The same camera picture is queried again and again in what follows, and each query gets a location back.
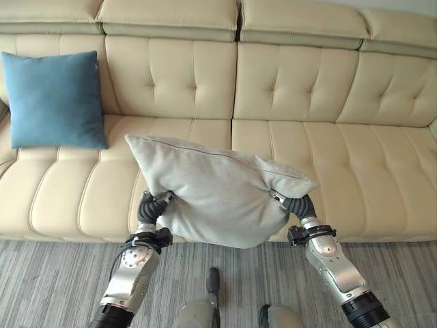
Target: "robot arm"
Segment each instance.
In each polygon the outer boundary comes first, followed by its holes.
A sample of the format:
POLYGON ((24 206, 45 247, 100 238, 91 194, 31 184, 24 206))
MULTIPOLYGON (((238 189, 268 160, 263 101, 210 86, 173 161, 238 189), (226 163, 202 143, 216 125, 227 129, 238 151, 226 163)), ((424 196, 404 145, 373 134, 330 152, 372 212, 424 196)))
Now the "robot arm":
POLYGON ((292 226, 288 240, 293 246, 306 247, 308 261, 322 276, 351 325, 355 328, 401 328, 344 256, 335 238, 336 231, 320 223, 309 196, 292 199, 273 190, 270 195, 299 218, 301 227, 292 226))
POLYGON ((172 199, 172 192, 159 200, 149 193, 143 195, 138 211, 137 230, 128 237, 115 259, 114 264, 121 258, 119 266, 114 275, 111 269, 111 280, 89 328, 130 326, 159 264, 161 249, 171 245, 173 241, 168 229, 156 231, 156 220, 172 199))

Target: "gray pillow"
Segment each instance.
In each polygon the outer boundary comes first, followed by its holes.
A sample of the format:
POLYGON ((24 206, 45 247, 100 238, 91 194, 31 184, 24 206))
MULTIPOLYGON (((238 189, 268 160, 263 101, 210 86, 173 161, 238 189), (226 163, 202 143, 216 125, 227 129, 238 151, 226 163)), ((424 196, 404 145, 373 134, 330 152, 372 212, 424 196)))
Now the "gray pillow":
POLYGON ((269 195, 300 198, 318 185, 295 169, 231 150, 164 137, 127 135, 152 195, 177 197, 158 220, 174 234, 228 247, 254 247, 288 221, 269 195))

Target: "gray carpet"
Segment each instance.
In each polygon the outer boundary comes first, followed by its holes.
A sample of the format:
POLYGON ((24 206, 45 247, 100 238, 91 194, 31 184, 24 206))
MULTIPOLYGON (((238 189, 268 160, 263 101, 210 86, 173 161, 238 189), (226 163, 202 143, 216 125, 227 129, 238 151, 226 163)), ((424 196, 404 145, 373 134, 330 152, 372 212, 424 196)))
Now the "gray carpet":
MULTIPOLYGON (((346 255, 404 327, 437 327, 437 243, 347 244, 346 255)), ((0 327, 86 327, 106 288, 116 244, 0 241, 0 327)), ((350 327, 304 249, 177 244, 163 252, 134 328, 170 328, 204 294, 205 272, 223 276, 223 328, 257 327, 266 302, 297 310, 308 328, 350 327)))

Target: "sofa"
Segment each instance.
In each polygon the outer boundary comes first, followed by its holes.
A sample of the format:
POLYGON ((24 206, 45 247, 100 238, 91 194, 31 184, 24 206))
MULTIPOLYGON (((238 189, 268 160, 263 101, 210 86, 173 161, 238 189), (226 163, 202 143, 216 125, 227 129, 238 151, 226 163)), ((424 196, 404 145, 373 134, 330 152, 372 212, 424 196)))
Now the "sofa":
POLYGON ((0 62, 0 238, 124 241, 147 189, 134 133, 299 169, 340 241, 435 240, 436 26, 301 0, 3 2, 0 51, 97 51, 109 148, 12 149, 0 62))

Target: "blue pillow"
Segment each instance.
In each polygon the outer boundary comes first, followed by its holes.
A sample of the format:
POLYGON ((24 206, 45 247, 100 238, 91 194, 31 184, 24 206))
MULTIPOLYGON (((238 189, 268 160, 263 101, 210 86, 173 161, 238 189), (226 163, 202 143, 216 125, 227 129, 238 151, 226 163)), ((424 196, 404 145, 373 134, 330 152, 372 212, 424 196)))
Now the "blue pillow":
POLYGON ((1 53, 12 147, 107 148, 97 52, 28 58, 1 53))

